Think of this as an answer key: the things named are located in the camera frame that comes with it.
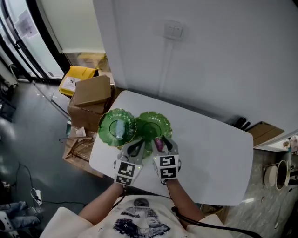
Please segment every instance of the white tabletop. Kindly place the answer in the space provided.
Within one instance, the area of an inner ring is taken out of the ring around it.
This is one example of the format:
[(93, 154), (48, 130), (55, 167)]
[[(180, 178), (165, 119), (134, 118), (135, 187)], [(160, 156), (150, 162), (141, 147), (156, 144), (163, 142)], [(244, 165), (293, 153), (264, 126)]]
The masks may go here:
[[(228, 124), (196, 112), (123, 91), (111, 106), (122, 108), (138, 117), (142, 112), (154, 111), (166, 116), (173, 129), (172, 139), (178, 144), (182, 162), (178, 179), (197, 203), (238, 205), (244, 196), (253, 157), (252, 136)], [(95, 170), (114, 178), (113, 162), (119, 150), (96, 137), (90, 165)], [(144, 167), (134, 187), (169, 196), (152, 165), (152, 158), (143, 159)]]

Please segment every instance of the glass plate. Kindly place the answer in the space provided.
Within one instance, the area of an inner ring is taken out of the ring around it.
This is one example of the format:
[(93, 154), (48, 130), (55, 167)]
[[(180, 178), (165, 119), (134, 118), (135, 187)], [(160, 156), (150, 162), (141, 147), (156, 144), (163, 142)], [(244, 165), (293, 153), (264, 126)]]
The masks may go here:
[(172, 128), (169, 120), (162, 114), (156, 112), (144, 112), (136, 120), (135, 139), (145, 140), (143, 159), (152, 154), (151, 140), (157, 137), (172, 137)]
[[(122, 120), (125, 124), (125, 132), (121, 140), (116, 139), (117, 120)], [(122, 146), (131, 141), (135, 135), (135, 129), (134, 116), (130, 112), (116, 108), (102, 116), (99, 121), (98, 135), (109, 146)]]

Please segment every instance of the yellow container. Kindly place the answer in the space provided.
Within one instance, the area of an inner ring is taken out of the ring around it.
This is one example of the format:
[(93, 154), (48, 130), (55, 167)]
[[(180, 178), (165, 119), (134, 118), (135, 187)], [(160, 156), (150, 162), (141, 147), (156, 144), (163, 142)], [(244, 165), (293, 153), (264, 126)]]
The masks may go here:
[(82, 66), (71, 66), (59, 85), (59, 92), (72, 97), (75, 92), (75, 82), (90, 79), (94, 76), (96, 69)]

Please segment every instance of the gray floor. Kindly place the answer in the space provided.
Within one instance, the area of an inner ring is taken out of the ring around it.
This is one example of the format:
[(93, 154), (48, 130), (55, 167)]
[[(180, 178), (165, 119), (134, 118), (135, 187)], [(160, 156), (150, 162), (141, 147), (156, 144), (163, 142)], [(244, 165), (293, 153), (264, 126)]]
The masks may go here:
[[(49, 94), (54, 92), (54, 100), (66, 109), (69, 99), (61, 95), (56, 86), (41, 87)], [(61, 158), (64, 144), (58, 139), (65, 137), (67, 119), (32, 84), (20, 84), (14, 103), (17, 110), (13, 123), (0, 119), (0, 175), (3, 180), (11, 184), (15, 181), (19, 161), (29, 168), (33, 186), (41, 190), (43, 200), (88, 203), (109, 186), (111, 180), (93, 176)], [(280, 237), (294, 201), (298, 198), (298, 189), (285, 197), (289, 187), (280, 192), (273, 187), (264, 188), (263, 165), (273, 163), (278, 156), (273, 152), (254, 151), (253, 168), (244, 201), (230, 208), (226, 225), (256, 231), (264, 238)], [(29, 175), (24, 168), (19, 172), (17, 185), (17, 191), (12, 189), (13, 199), (25, 200), (33, 205)], [(282, 202), (280, 225), (274, 229)], [(46, 203), (41, 206), (44, 217), (41, 228), (45, 227), (59, 206)], [(82, 209), (82, 205), (63, 206), (75, 213)], [(233, 236), (238, 237), (239, 234), (233, 233)]]
[[(240, 205), (230, 208), (226, 226), (257, 232), (263, 238), (279, 238), (284, 225), (291, 214), (294, 203), (298, 200), (298, 189), (289, 185), (278, 191), (275, 187), (265, 187), (263, 183), (264, 165), (280, 161), (282, 153), (254, 150), (251, 178)], [(277, 223), (280, 206), (279, 225)], [(247, 237), (233, 233), (234, 238)]]
[[(54, 100), (66, 108), (69, 99), (56, 86), (41, 87), (45, 92), (55, 92)], [(20, 83), (13, 102), (17, 106), (13, 123), (0, 118), (0, 175), (4, 181), (13, 184), (20, 162), (29, 168), (33, 186), (41, 190), (43, 200), (88, 203), (108, 187), (109, 182), (62, 159), (64, 144), (58, 139), (65, 137), (67, 119), (32, 84)], [(12, 189), (13, 199), (25, 200), (32, 206), (30, 190), (28, 172), (21, 167), (17, 193)], [(59, 206), (47, 203), (41, 206), (42, 228)], [(76, 213), (82, 209), (82, 205), (63, 206)]]

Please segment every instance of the white wall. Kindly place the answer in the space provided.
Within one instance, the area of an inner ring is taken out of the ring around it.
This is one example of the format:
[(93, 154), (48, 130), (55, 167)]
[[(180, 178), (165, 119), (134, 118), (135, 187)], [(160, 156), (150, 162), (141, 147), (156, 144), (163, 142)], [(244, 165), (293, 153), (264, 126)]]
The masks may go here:
[(104, 53), (92, 0), (41, 0), (64, 53)]
[[(298, 129), (298, 9), (292, 0), (94, 0), (117, 85), (221, 121)], [(163, 21), (185, 24), (182, 42)]]

